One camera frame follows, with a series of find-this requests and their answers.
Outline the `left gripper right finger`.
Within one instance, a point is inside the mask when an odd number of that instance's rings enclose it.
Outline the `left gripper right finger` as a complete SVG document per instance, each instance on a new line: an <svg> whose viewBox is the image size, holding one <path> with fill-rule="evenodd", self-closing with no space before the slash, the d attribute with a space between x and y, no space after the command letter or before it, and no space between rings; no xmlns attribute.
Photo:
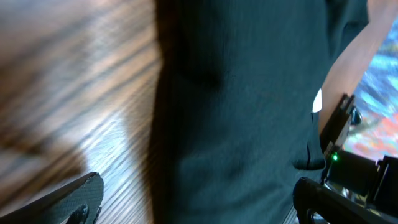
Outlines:
<svg viewBox="0 0 398 224"><path fill-rule="evenodd" d="M386 177L378 182L374 177L348 177L339 179L337 182L352 191L367 193L376 209L382 213L397 216L396 178ZM300 223L313 223L314 213L318 213L329 223L383 224L390 222L307 177L300 178L295 184L293 201Z"/></svg>

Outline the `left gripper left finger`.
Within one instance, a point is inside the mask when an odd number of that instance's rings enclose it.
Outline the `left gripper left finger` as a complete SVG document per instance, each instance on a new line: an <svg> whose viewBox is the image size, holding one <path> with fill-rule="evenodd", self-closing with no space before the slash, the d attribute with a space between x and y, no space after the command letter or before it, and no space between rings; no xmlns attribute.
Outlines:
<svg viewBox="0 0 398 224"><path fill-rule="evenodd" d="M97 172L80 177L50 194L1 217L1 224L95 224L101 213L104 181Z"/></svg>

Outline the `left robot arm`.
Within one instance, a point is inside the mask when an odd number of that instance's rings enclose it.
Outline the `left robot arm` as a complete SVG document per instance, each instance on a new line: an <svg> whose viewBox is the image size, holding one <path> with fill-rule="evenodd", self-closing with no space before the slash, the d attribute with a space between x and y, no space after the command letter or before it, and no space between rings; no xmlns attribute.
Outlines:
<svg viewBox="0 0 398 224"><path fill-rule="evenodd" d="M343 95L324 127L320 182L297 181L284 223L397 223L397 158L374 161L342 147L359 120L354 99ZM103 189L100 175L91 172L1 217L1 223L96 223Z"/></svg>

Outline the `black t-shirt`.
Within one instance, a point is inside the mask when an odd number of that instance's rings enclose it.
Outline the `black t-shirt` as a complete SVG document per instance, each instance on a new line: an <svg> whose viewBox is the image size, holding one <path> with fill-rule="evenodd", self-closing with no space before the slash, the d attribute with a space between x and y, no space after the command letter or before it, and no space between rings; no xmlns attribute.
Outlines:
<svg viewBox="0 0 398 224"><path fill-rule="evenodd" d="M157 3L165 74L153 135L156 223L282 223L325 166L313 103L369 22L366 1Z"/></svg>

